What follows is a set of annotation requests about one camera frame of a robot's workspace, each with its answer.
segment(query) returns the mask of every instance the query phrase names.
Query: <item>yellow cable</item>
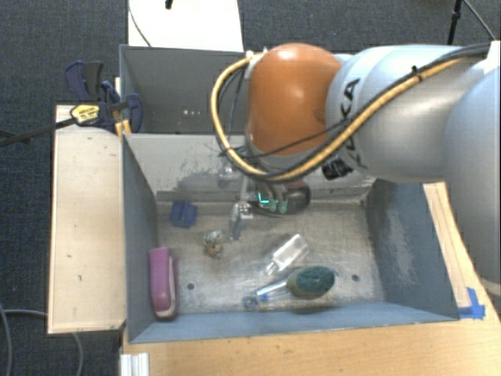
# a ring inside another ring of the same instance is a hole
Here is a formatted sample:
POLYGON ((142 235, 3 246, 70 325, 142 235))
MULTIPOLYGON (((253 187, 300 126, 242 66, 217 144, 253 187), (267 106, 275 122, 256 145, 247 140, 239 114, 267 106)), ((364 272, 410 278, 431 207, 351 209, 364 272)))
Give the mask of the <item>yellow cable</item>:
POLYGON ((226 78, 229 77, 232 72, 238 70, 239 68, 246 66, 252 59, 258 57, 258 55, 250 55, 248 57, 245 57, 229 67, 227 67, 221 75, 219 75, 218 79, 216 80, 214 84, 214 88, 212 89, 212 94, 211 94, 211 116, 212 116, 212 122, 214 123, 214 130, 219 136, 219 139, 221 140, 221 143, 223 147, 228 151, 228 154, 232 157, 232 159, 240 165, 242 168, 244 168, 247 172, 250 172, 252 174, 256 175, 266 175, 266 172, 263 172, 262 170, 259 170, 255 167, 252 167, 249 165, 244 159, 240 157, 240 155, 232 148, 232 146, 229 144, 229 141, 226 138, 225 135, 225 130, 222 127, 221 121, 219 120, 219 114, 218 114, 218 95, 219 91, 226 81, 226 78))
MULTIPOLYGON (((255 167, 252 167, 249 165, 242 157, 232 148, 232 146, 229 144, 229 141, 227 140, 225 136, 224 129, 222 127, 222 124, 219 120, 218 116, 218 94, 219 90, 221 89, 222 85, 224 84, 226 78, 234 71, 238 70, 239 68, 247 65, 250 61, 252 61, 253 58, 256 56, 248 56, 244 59, 241 59, 228 68, 226 68, 221 75, 219 75, 217 81, 214 84, 214 88, 212 89, 212 95, 211 95, 211 115, 212 115, 212 121, 214 123, 214 129, 216 133, 218 134, 219 139, 222 142, 223 147, 225 150, 227 150, 229 156, 238 164, 240 165, 245 171, 255 174, 255 175, 266 175, 268 174, 267 172, 263 172, 262 170, 259 170, 255 167)), ((386 103, 390 102, 393 100, 396 96, 400 95, 401 93, 405 92, 406 90, 412 88, 414 85, 418 84, 422 80, 429 78, 451 66, 454 64, 458 63, 461 61, 462 58, 459 59, 454 59, 447 61, 445 63, 441 63, 435 67, 432 67, 428 70, 425 70, 421 72, 420 74, 417 74, 408 80, 404 81, 401 84, 396 85, 394 88, 390 89, 384 95, 380 96, 378 99, 376 99, 374 102, 372 102, 362 113, 357 115, 353 121, 335 138, 332 140, 332 142, 329 143, 325 148, 323 148, 321 151, 319 151, 314 157, 312 157, 310 160, 306 161, 303 163, 301 166, 298 168, 295 168, 294 170, 291 170, 287 173, 284 173, 282 175, 277 175, 274 177, 270 177, 271 181, 282 181, 285 179, 293 178, 296 176, 299 176, 302 172, 306 172, 310 168, 319 165, 323 161, 325 161, 333 152, 335 152, 337 149, 341 147, 343 143, 345 143, 350 136, 352 136, 364 123, 369 120, 370 117, 373 116, 382 106, 384 106, 386 103)))

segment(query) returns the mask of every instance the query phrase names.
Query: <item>black cable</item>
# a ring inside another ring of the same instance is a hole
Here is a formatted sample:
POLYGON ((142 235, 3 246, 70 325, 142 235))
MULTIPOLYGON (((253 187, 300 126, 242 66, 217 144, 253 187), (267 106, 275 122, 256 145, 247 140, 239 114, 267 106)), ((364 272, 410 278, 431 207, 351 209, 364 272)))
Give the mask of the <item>black cable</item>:
POLYGON ((488 33, 489 37, 494 41, 496 40, 496 36, 494 33, 491 31, 491 29, 488 27, 487 23, 482 19, 478 11, 471 5, 469 0, 463 0, 464 4, 467 5, 468 9, 470 9, 471 13, 477 18, 478 22, 480 25, 485 29, 485 31, 488 33))
MULTIPOLYGON (((478 45, 470 45, 470 46, 467 46, 467 47, 464 47, 464 48, 459 48, 459 49, 453 50, 452 52, 449 52, 449 53, 447 53, 447 54, 445 54, 443 56, 440 56, 436 60, 432 61, 429 64, 426 64, 426 65, 422 66, 421 68, 414 67, 411 72, 409 72, 408 74, 404 75, 403 77, 400 77, 396 81, 392 82, 387 88, 385 88, 385 89, 381 90, 379 93, 377 93, 368 103, 366 103, 362 107, 362 109, 359 111, 359 114, 362 113, 368 106, 372 105, 382 95, 386 94, 388 91, 390 91, 391 89, 399 86, 400 84, 404 83, 405 81, 408 81, 410 78, 412 78, 412 77, 414 77, 416 75, 419 76, 419 74, 421 72, 430 70, 431 68, 436 67, 436 66, 438 66, 438 65, 440 65, 442 63, 445 63, 445 62, 448 62, 448 61, 451 61, 451 60, 455 60, 455 59, 459 59, 459 58, 474 57, 474 56, 486 56, 487 53, 488 53, 489 48, 490 48, 490 43, 482 43, 482 44, 478 44, 478 45)), ((303 177, 303 176, 305 176, 305 175, 307 175, 307 174, 315 171, 321 164, 318 164, 316 166, 312 166, 308 170, 303 171, 301 174, 296 175, 294 177, 290 177, 288 179, 281 179, 280 181, 275 181, 274 178, 278 177, 278 176, 281 176, 283 174, 286 174, 286 173, 288 173, 290 171, 293 171, 294 169, 299 168, 302 165, 302 163, 304 163, 305 161, 308 161, 308 160, 312 159, 316 154, 318 154, 325 147, 327 147, 330 144, 330 142, 333 139, 335 139, 337 137, 337 135, 339 135, 342 131, 343 130, 339 131, 336 135, 331 136, 327 141, 325 141, 320 146, 318 146, 316 149, 314 149, 302 161, 300 161, 300 162, 298 162, 298 163, 290 166, 289 168, 285 168, 283 170, 279 170, 279 171, 275 171, 275 172, 269 172, 269 173, 264 174, 264 175, 256 175, 254 173, 249 173, 245 169, 241 168, 238 165, 238 163, 236 163, 232 159, 232 157, 228 154, 228 151, 225 150, 224 147, 222 148, 222 152, 226 156, 226 158, 233 165, 235 165, 243 174, 247 175, 248 177, 250 177, 252 179, 255 179, 257 181, 266 182, 266 183, 286 183, 286 182, 289 182, 289 181, 294 181, 295 179, 301 178, 301 177, 303 177)), ((219 139, 219 137, 218 137, 217 134, 216 134, 216 140, 218 141, 218 144, 221 147, 222 146, 222 142, 219 139)))
POLYGON ((128 10, 128 13, 131 14, 132 23, 134 24, 135 29, 141 35, 142 40, 144 40, 146 42, 146 44, 148 45, 148 47, 152 47, 150 41, 148 39, 146 39, 146 36, 141 31, 141 28, 139 28, 138 23, 135 22, 134 14, 132 13, 132 9, 131 9, 131 0, 127 0, 127 10, 128 10))
POLYGON ((9 138, 0 140, 0 147, 12 145, 13 143, 16 142, 23 142, 35 136, 45 134, 46 132, 51 132, 54 131, 55 129, 65 128, 69 125, 73 125, 74 123, 75 120, 73 118, 68 118, 66 120, 62 120, 51 125, 46 125, 45 127, 40 127, 32 131, 25 132, 24 134, 10 136, 9 138))
POLYGON ((243 70, 241 70, 240 78, 238 80, 238 84, 236 85, 235 96, 233 97, 233 101, 232 101, 232 107, 229 111, 229 120, 228 120, 228 127, 227 127, 228 129, 226 130, 226 134, 228 134, 228 139, 232 133, 233 115, 235 113, 236 102, 238 101, 238 96, 239 96, 240 90, 242 88, 244 74, 245 74, 245 72, 243 70))
POLYGON ((336 124, 334 125, 331 125, 330 127, 327 127, 326 129, 323 129, 322 131, 319 131, 319 132, 316 132, 315 134, 311 134, 310 136, 306 136, 302 139, 299 139, 297 141, 294 141, 292 143, 288 143, 287 145, 284 145, 284 146, 281 146, 281 147, 278 147, 274 150, 270 150, 269 152, 266 152, 266 153, 263 153, 263 154, 248 154, 245 156, 246 159, 259 159, 261 157, 267 157, 267 156, 271 156, 272 154, 277 154, 279 152, 282 152, 284 151, 285 149, 289 149, 291 147, 294 147, 296 145, 299 145, 303 142, 308 142, 309 140, 311 139, 314 139, 318 136, 321 136, 323 134, 327 134, 329 132, 332 132, 334 131, 336 128, 339 128, 343 125, 347 125, 349 122, 349 120, 347 118, 337 122, 336 124))
MULTIPOLYGON (((7 320, 7 315, 28 315, 46 318, 47 313, 40 312, 37 310, 29 310, 29 309, 3 309, 2 304, 0 303, 0 317, 2 318, 3 327, 5 329, 5 338, 7 341, 7 366, 5 367, 5 376, 10 376, 13 368, 13 342, 12 337, 10 335, 10 327, 9 321, 7 320)), ((71 333, 78 347, 78 369, 76 376, 81 376, 82 369, 84 367, 84 347, 81 344, 80 338, 76 333, 71 333)))

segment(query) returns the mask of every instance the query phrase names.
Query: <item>green brush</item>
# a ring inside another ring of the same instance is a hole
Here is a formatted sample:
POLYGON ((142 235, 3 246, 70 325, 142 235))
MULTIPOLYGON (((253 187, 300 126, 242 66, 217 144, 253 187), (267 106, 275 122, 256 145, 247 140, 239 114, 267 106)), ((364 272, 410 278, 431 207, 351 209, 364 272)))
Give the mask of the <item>green brush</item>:
POLYGON ((246 308, 253 309, 261 302, 284 298, 291 293, 296 298, 320 298, 334 285, 334 271, 323 266, 296 269, 288 278, 260 288, 255 295, 243 298, 246 308))
POLYGON ((296 269, 287 278, 287 288, 297 298, 315 299, 334 285, 334 271, 323 266, 296 269))

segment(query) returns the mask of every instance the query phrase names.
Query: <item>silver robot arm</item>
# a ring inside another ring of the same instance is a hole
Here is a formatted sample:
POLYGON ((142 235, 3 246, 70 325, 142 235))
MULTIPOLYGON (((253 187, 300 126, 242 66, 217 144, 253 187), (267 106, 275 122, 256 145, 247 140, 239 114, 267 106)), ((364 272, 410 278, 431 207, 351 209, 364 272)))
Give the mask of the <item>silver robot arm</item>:
MULTIPOLYGON (((408 45, 349 57, 330 86, 327 126, 352 118, 413 66, 452 46, 408 45)), ((398 183, 445 180, 479 276, 500 299, 499 42, 428 78, 378 110, 338 153, 350 167, 398 183)))

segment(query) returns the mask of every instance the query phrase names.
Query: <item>gray carpet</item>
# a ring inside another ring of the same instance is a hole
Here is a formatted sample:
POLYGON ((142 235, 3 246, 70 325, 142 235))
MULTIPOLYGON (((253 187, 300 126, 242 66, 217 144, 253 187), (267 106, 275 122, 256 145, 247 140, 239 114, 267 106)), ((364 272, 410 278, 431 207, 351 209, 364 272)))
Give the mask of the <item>gray carpet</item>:
MULTIPOLYGON (((471 0, 496 37, 501 0, 471 0)), ((301 41, 334 52, 372 45, 444 44, 453 0, 239 0, 245 49, 301 41)), ((0 129, 23 132, 51 122, 56 102, 72 99, 63 71, 75 60, 101 60, 118 74, 126 42, 126 0, 0 0, 0 129)), ((470 11, 455 44, 487 41, 470 11)), ((0 302, 46 310, 51 202, 50 135, 30 146, 0 148, 0 302)), ((74 374, 71 338, 48 338, 40 320, 11 319, 13 374, 74 374)), ((0 374, 5 338, 0 327, 0 374)), ((84 374, 117 373, 118 334, 81 336, 84 374)))

